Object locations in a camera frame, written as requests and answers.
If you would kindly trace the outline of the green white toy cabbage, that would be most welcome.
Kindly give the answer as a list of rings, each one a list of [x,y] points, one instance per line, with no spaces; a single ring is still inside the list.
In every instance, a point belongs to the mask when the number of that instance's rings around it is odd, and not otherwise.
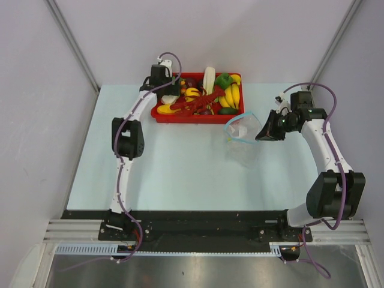
[[[179,96],[177,95],[164,95],[161,98],[161,102],[165,105],[175,104]]]

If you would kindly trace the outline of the clear zip top bag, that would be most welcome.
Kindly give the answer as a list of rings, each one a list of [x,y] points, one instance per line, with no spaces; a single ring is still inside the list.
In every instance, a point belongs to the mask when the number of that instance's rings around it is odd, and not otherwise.
[[[259,154],[256,136],[262,126],[253,112],[235,116],[224,125],[226,157],[239,165],[252,168]]]

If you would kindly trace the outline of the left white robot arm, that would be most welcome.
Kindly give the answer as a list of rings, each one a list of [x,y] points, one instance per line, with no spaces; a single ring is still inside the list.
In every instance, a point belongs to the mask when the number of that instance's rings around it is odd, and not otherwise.
[[[129,238],[134,230],[134,221],[129,216],[130,205],[126,200],[131,168],[145,147],[140,118],[176,81],[177,78],[172,76],[172,61],[159,60],[158,64],[152,65],[150,76],[140,87],[132,108],[123,117],[112,120],[112,151],[117,158],[118,172],[113,200],[104,224],[118,239]]]

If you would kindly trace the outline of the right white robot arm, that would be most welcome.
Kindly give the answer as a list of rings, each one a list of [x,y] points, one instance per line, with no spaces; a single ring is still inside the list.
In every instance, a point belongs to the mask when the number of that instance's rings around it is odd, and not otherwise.
[[[270,111],[256,140],[283,141],[287,133],[300,133],[318,172],[305,202],[288,209],[287,220],[278,223],[277,235],[290,241],[298,234],[299,227],[320,223],[335,230],[341,221],[355,216],[365,188],[365,176],[355,172],[344,159],[332,135],[331,114],[314,106],[311,92],[294,92],[289,101],[280,94],[275,101],[278,107]]]

